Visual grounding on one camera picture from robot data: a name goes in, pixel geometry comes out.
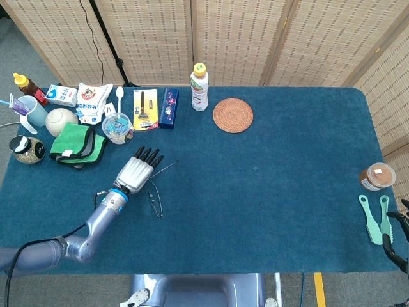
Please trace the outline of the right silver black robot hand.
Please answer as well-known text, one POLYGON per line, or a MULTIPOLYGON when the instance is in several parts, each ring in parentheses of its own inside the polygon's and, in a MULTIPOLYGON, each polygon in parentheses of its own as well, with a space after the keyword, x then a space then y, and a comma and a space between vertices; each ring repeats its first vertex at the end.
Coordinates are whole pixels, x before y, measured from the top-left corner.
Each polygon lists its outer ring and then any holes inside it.
POLYGON ((400 212, 389 212, 389 197, 386 195, 380 197, 380 206, 382 211, 380 230, 382 234, 383 250, 388 259, 391 260, 400 269, 401 272, 408 275, 408 259, 405 260, 401 258, 396 254, 392 247, 393 231, 392 225, 389 221, 390 217, 399 221, 401 229, 403 230, 406 237, 406 241, 408 242, 408 215, 402 214, 400 212))

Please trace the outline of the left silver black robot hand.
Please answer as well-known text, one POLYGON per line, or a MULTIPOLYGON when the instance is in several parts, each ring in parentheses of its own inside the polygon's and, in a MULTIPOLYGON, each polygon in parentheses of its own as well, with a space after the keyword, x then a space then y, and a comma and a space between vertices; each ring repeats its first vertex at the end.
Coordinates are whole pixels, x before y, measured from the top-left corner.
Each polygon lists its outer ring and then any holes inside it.
POLYGON ((113 186, 128 194, 138 193, 163 159, 158 153, 159 149, 140 147, 118 173, 113 186))

